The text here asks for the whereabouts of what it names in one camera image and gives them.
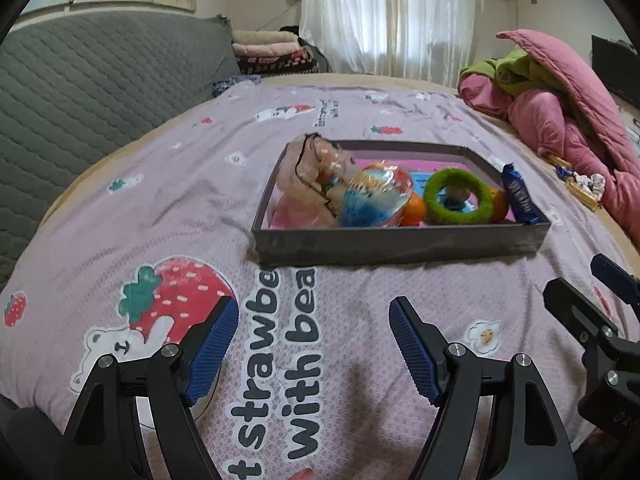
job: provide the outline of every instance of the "strawberry print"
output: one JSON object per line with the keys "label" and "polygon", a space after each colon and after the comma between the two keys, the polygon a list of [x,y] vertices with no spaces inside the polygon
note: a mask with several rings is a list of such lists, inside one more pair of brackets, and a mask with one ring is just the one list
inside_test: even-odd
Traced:
{"label": "strawberry print", "polygon": [[372,134],[400,135],[402,128],[398,128],[397,126],[372,126],[370,132]]}
{"label": "strawberry print", "polygon": [[283,110],[288,112],[290,108],[295,109],[297,114],[301,114],[302,112],[308,112],[310,110],[313,110],[315,107],[310,105],[291,105],[291,106],[283,107]]}
{"label": "strawberry print", "polygon": [[452,114],[450,111],[446,110],[444,113],[444,116],[442,117],[443,119],[452,119],[454,121],[456,121],[457,123],[461,123],[462,119],[460,119],[459,117],[456,117],[454,114]]}
{"label": "strawberry print", "polygon": [[24,309],[27,307],[27,297],[23,292],[16,292],[12,294],[9,301],[6,302],[4,309],[4,324],[7,326],[13,326],[24,314]]}
{"label": "strawberry print", "polygon": [[156,319],[169,316],[174,320],[167,343],[179,343],[191,325],[207,318],[220,297],[235,297],[214,269],[187,256],[140,267],[138,280],[125,285],[122,293],[118,312],[129,317],[129,327],[138,330],[145,341]]}
{"label": "strawberry print", "polygon": [[213,124],[213,118],[212,117],[205,117],[204,119],[198,121],[197,123],[195,123],[192,128],[197,128],[198,126],[201,126],[202,124],[204,125],[208,125],[208,124]]}

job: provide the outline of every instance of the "candy wrapper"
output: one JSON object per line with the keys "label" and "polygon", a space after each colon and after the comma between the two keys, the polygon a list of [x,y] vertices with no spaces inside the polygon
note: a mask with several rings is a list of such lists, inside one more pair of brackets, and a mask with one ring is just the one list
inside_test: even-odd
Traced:
{"label": "candy wrapper", "polygon": [[529,195],[524,179],[513,164],[507,164],[502,169],[502,184],[507,192],[507,199],[517,222],[537,224],[540,222],[533,200]]}

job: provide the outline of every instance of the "blue gripper pad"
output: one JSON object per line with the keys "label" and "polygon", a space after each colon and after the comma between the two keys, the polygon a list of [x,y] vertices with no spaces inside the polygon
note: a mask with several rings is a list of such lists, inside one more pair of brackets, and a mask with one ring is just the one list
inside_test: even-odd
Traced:
{"label": "blue gripper pad", "polygon": [[229,299],[191,361],[184,398],[190,406],[209,393],[222,359],[238,328],[238,303]]}
{"label": "blue gripper pad", "polygon": [[389,325],[418,393],[436,405],[442,392],[433,360],[397,300],[389,303]]}

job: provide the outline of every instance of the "television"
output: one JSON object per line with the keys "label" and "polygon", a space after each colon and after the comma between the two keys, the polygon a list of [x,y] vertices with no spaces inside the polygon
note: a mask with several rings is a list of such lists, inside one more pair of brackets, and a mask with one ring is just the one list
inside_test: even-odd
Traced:
{"label": "television", "polygon": [[591,37],[591,66],[610,92],[640,109],[640,56],[626,46]]}

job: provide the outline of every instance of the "folded blanket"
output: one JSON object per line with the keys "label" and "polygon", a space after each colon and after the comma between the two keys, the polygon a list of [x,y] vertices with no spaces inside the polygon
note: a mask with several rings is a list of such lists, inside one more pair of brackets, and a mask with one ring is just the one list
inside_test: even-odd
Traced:
{"label": "folded blanket", "polygon": [[233,49],[236,56],[280,57],[299,51],[300,46],[297,41],[289,41],[288,43],[270,43],[264,45],[245,45],[241,43],[234,43]]}
{"label": "folded blanket", "polygon": [[503,59],[489,59],[465,68],[460,75],[485,75],[508,94],[517,97],[527,90],[561,90],[564,85],[519,46]]}
{"label": "folded blanket", "polygon": [[298,37],[292,32],[273,32],[270,30],[236,30],[232,39],[234,43],[243,45],[265,45],[298,41]]}
{"label": "folded blanket", "polygon": [[314,59],[308,46],[293,54],[280,57],[236,56],[236,61],[243,74],[259,74],[274,76],[286,74],[317,73],[318,62]]}

